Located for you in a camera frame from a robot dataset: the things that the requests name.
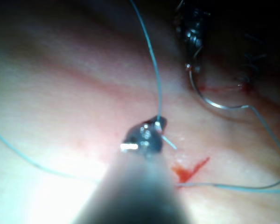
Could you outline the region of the left arm needle driver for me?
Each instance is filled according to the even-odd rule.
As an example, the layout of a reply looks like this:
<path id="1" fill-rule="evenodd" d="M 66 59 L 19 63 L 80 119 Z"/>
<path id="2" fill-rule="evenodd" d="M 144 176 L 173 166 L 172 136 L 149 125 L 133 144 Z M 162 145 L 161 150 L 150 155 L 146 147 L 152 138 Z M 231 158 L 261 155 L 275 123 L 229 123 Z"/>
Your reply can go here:
<path id="1" fill-rule="evenodd" d="M 181 7 L 177 14 L 176 32 L 189 48 L 203 45 L 210 12 L 199 7 Z"/>

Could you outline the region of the left arm needle driver jaw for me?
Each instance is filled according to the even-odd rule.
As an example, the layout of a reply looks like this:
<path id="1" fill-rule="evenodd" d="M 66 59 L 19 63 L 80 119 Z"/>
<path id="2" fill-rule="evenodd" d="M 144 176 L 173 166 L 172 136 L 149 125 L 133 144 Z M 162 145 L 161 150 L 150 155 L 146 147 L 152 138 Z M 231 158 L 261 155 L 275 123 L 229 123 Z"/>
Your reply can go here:
<path id="1" fill-rule="evenodd" d="M 194 54 L 192 54 L 185 63 L 185 70 L 187 72 L 193 71 L 193 72 L 200 72 L 201 70 L 201 63 L 199 59 L 199 54 L 201 53 L 201 50 L 203 49 L 203 46 L 200 46 Z"/>

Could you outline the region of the right arm needle driver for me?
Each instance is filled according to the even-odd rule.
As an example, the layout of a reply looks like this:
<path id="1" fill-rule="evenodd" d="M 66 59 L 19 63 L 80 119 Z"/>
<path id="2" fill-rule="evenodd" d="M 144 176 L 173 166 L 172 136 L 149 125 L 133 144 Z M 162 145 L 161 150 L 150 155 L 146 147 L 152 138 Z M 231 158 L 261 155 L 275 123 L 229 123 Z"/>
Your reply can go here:
<path id="1" fill-rule="evenodd" d="M 152 125 L 146 124 L 145 121 L 130 128 L 120 144 L 121 152 L 135 153 L 145 158 L 160 154 L 162 148 L 162 135 Z"/>

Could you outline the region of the right arm needle driver jaw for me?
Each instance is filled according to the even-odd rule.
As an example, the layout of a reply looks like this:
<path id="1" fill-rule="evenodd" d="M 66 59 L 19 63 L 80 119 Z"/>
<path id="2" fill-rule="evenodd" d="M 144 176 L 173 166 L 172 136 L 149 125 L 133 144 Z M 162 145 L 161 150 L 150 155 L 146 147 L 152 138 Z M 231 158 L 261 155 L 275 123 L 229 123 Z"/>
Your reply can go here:
<path id="1" fill-rule="evenodd" d="M 163 135 L 164 133 L 164 129 L 167 125 L 167 122 L 168 121 L 165 117 L 157 115 L 145 121 L 146 124 L 152 125 L 155 128 L 155 130 L 161 135 Z"/>

